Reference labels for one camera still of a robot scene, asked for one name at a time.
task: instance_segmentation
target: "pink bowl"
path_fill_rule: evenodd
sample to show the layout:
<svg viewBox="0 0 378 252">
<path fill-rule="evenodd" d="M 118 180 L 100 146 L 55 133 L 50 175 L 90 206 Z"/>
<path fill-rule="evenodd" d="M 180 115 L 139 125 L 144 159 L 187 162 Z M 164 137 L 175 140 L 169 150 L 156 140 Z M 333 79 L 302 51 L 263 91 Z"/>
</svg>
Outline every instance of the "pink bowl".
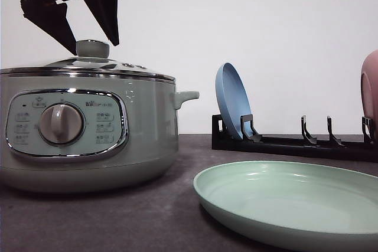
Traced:
<svg viewBox="0 0 378 252">
<path fill-rule="evenodd" d="M 378 126 L 378 50 L 366 57 L 361 71 L 361 96 L 364 115 Z"/>
</svg>

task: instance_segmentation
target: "dish rack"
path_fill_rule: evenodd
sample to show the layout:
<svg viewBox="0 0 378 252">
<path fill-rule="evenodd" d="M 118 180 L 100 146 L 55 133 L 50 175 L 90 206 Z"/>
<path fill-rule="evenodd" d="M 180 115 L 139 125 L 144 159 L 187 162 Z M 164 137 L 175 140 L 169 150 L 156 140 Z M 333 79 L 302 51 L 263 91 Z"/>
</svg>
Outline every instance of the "dish rack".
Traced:
<svg viewBox="0 0 378 252">
<path fill-rule="evenodd" d="M 250 123 L 253 135 L 245 131 Z M 240 117 L 243 140 L 233 139 L 220 114 L 213 115 L 211 148 L 241 152 L 272 153 L 277 155 L 304 156 L 309 158 L 341 159 L 350 161 L 378 162 L 378 142 L 374 136 L 373 119 L 362 117 L 363 142 L 349 142 L 336 138 L 332 133 L 332 118 L 327 117 L 328 139 L 313 137 L 306 128 L 306 115 L 301 117 L 302 138 L 264 136 L 253 126 L 253 115 Z"/>
</svg>

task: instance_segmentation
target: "gray table surface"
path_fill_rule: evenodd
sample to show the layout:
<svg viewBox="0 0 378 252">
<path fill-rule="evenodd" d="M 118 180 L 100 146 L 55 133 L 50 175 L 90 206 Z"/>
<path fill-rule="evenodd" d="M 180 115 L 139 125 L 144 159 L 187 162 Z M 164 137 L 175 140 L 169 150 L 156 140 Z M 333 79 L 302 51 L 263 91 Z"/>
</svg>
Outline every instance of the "gray table surface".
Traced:
<svg viewBox="0 0 378 252">
<path fill-rule="evenodd" d="M 201 170 L 253 160 L 318 163 L 378 176 L 378 163 L 211 150 L 210 135 L 180 135 L 169 171 L 133 188 L 62 196 L 0 185 L 0 251 L 285 251 L 228 230 L 206 213 L 193 190 Z"/>
</svg>

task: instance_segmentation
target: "light green plate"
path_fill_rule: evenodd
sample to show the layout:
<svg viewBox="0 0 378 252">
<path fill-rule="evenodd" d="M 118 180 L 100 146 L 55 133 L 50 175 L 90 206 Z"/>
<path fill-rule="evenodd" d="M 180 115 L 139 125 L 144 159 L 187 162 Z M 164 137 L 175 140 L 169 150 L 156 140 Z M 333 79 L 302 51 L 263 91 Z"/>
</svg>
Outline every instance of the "light green plate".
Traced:
<svg viewBox="0 0 378 252">
<path fill-rule="evenodd" d="M 203 207 L 232 230 L 296 251 L 378 251 L 378 178 L 296 162 L 235 162 L 194 178 Z"/>
</svg>

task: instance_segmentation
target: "lid knob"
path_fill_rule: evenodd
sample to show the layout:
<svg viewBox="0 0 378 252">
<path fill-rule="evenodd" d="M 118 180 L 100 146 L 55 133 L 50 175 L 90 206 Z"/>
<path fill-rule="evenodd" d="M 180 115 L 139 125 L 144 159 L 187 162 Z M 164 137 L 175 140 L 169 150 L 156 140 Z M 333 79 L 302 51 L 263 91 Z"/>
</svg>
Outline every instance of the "lid knob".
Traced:
<svg viewBox="0 0 378 252">
<path fill-rule="evenodd" d="M 107 58 L 109 56 L 109 45 L 95 40 L 77 41 L 76 53 L 80 57 Z"/>
</svg>

